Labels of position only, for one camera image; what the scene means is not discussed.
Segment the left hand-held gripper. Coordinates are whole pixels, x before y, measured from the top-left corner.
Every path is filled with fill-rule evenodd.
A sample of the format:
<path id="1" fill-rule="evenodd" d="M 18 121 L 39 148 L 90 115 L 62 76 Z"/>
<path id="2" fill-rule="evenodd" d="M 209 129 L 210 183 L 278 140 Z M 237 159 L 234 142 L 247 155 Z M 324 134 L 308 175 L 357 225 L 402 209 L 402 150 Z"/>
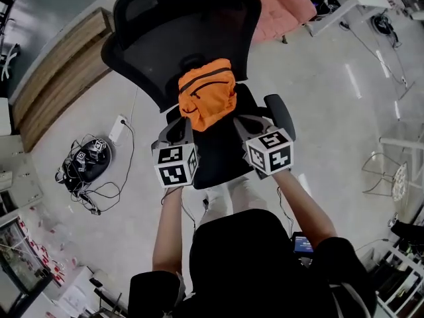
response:
<path id="1" fill-rule="evenodd" d="M 171 122 L 151 149 L 156 175 L 163 188 L 193 183 L 199 162 L 189 118 Z"/>

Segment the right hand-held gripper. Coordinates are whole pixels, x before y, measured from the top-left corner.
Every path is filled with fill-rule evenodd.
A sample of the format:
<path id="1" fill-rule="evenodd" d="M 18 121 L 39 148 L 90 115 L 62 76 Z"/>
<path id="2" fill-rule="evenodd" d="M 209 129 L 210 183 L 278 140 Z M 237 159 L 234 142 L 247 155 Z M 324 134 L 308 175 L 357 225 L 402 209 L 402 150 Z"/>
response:
<path id="1" fill-rule="evenodd" d="M 244 159 L 263 180 L 293 166 L 293 140 L 264 117 L 241 115 L 233 119 L 243 142 Z"/>

